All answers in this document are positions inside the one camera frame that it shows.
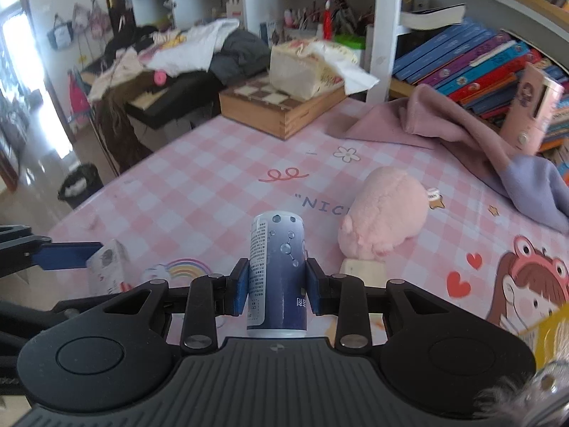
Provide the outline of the blue drink can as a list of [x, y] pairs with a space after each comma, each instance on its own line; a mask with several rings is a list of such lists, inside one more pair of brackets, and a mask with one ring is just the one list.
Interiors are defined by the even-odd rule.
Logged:
[[305, 336], [308, 256], [302, 218], [283, 210], [264, 212], [253, 220], [250, 240], [249, 336]]

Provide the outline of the beige soap block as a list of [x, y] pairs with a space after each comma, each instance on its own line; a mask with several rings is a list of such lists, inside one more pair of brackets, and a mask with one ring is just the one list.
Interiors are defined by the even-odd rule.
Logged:
[[388, 281], [386, 266], [383, 261], [346, 258], [340, 267], [340, 273], [356, 276], [365, 286], [385, 287]]

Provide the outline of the pink plush pig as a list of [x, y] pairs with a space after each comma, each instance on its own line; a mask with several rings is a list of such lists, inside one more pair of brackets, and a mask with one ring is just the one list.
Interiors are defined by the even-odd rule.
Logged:
[[372, 171], [342, 218], [337, 241], [343, 255], [377, 260], [420, 233], [429, 211], [427, 190], [397, 167]]

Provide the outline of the small white red box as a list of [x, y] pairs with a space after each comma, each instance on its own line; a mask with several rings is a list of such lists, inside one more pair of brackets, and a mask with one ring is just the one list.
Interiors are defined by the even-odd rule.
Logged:
[[92, 295], [122, 293], [133, 288], [126, 248], [116, 239], [103, 245], [87, 260], [87, 269]]

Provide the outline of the yellow cardboard box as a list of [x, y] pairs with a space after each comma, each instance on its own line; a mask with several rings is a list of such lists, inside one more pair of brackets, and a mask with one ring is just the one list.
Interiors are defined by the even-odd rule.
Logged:
[[569, 359], [569, 305], [564, 305], [528, 330], [518, 334], [534, 355], [536, 368], [548, 363], [568, 362]]

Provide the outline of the black trash bin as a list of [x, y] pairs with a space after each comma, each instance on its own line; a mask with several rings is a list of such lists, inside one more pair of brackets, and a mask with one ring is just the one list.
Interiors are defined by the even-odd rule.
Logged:
[[58, 200], [76, 209], [103, 187], [95, 164], [80, 164], [65, 178], [58, 190]]

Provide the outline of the pink checkered tablecloth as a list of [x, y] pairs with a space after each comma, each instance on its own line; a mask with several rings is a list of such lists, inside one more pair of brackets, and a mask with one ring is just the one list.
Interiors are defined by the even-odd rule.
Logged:
[[[57, 241], [116, 239], [132, 286], [154, 278], [186, 286], [229, 273], [250, 250], [256, 215], [303, 218], [308, 253], [329, 274], [345, 260], [343, 216], [379, 167], [406, 171], [433, 194], [420, 233], [381, 257], [402, 279], [511, 332], [553, 314], [568, 298], [568, 238], [521, 215], [444, 148], [344, 141], [326, 133], [347, 100], [282, 142], [214, 118], [115, 179], [51, 231]], [[65, 296], [92, 295], [87, 270], [58, 273]]]

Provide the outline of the wooden chess box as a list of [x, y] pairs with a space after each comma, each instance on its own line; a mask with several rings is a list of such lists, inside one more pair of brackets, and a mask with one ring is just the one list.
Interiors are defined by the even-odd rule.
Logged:
[[276, 90], [268, 75], [248, 79], [219, 93], [221, 114], [286, 141], [346, 98], [343, 87], [310, 100]]

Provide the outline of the pink purple cloth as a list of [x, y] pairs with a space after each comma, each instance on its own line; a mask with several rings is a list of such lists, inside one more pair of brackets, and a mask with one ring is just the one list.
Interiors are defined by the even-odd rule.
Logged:
[[568, 186], [549, 160], [525, 155], [448, 97], [429, 86], [372, 107], [341, 114], [326, 133], [339, 139], [435, 148], [441, 144], [474, 176], [534, 222], [568, 232]]

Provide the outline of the tissue pack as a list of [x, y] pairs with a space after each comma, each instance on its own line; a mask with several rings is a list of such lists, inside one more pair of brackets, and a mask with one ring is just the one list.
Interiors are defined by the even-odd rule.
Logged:
[[271, 49], [270, 84], [301, 100], [343, 88], [345, 95], [368, 91], [379, 79], [361, 66], [356, 53], [340, 43], [294, 39]]

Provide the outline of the dark grey garment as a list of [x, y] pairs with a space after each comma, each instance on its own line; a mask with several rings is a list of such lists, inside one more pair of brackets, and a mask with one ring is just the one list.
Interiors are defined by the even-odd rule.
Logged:
[[209, 71], [224, 85], [233, 85], [266, 72], [270, 49], [257, 35], [237, 29], [213, 55]]

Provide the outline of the white shirt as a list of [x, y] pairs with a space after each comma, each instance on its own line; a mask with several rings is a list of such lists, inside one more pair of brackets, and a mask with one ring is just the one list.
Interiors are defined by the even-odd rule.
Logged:
[[217, 19], [180, 33], [182, 41], [171, 47], [162, 45], [141, 63], [149, 70], [176, 77], [186, 72], [206, 72], [213, 55], [240, 26], [238, 19]]

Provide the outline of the pink cylindrical device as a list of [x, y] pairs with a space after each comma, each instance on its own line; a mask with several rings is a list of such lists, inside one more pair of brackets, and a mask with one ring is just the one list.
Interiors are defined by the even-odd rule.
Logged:
[[500, 128], [500, 137], [518, 151], [536, 155], [563, 91], [564, 88], [543, 69], [526, 63], [516, 95]]

